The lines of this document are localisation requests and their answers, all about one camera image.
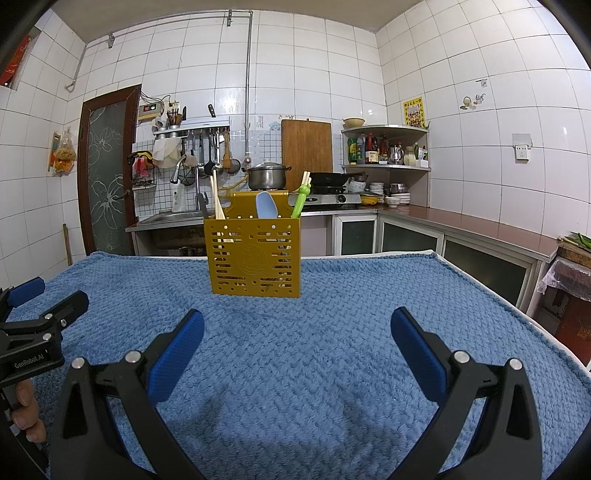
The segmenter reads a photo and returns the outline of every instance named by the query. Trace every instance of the bowl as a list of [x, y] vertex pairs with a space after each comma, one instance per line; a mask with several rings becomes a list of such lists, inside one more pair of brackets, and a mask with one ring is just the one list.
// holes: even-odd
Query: bowl
[[365, 123], [365, 120], [362, 118], [345, 118], [343, 123], [345, 124], [345, 128], [355, 128], [362, 127]]

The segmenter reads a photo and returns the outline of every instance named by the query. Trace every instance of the yellow poster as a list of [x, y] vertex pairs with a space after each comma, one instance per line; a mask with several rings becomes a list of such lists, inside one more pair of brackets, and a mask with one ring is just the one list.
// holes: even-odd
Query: yellow poster
[[423, 97], [404, 102], [404, 123], [411, 127], [425, 128]]

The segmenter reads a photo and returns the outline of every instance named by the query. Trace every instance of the ceiling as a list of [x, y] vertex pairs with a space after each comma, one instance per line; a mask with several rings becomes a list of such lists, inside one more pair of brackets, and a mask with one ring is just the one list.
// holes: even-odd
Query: ceiling
[[84, 41], [167, 15], [243, 8], [328, 18], [377, 32], [420, 0], [59, 0], [53, 9]]

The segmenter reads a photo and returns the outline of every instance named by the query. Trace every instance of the dish rack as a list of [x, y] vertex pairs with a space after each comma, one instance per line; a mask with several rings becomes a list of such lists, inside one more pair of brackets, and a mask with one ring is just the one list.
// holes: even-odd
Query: dish rack
[[214, 293], [299, 298], [300, 219], [290, 218], [289, 192], [269, 192], [276, 219], [256, 217], [258, 192], [234, 192], [225, 220], [204, 221], [209, 277]]

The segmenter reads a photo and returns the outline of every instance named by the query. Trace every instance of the metal pivot screw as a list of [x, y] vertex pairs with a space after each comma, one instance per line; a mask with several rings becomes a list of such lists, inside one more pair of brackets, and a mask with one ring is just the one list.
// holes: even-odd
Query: metal pivot screw
[[134, 364], [139, 362], [139, 359], [142, 358], [142, 354], [137, 350], [132, 350], [125, 354], [125, 361], [129, 364]]
[[453, 357], [460, 364], [466, 364], [470, 361], [470, 355], [468, 355], [463, 350], [458, 350], [456, 353], [453, 354]]
[[523, 364], [521, 363], [521, 360], [517, 360], [516, 358], [512, 358], [511, 360], [509, 360], [509, 366], [513, 370], [521, 370], [523, 368]]
[[79, 368], [82, 368], [83, 366], [84, 366], [84, 359], [81, 356], [72, 360], [72, 368], [76, 368], [76, 370], [78, 370]]

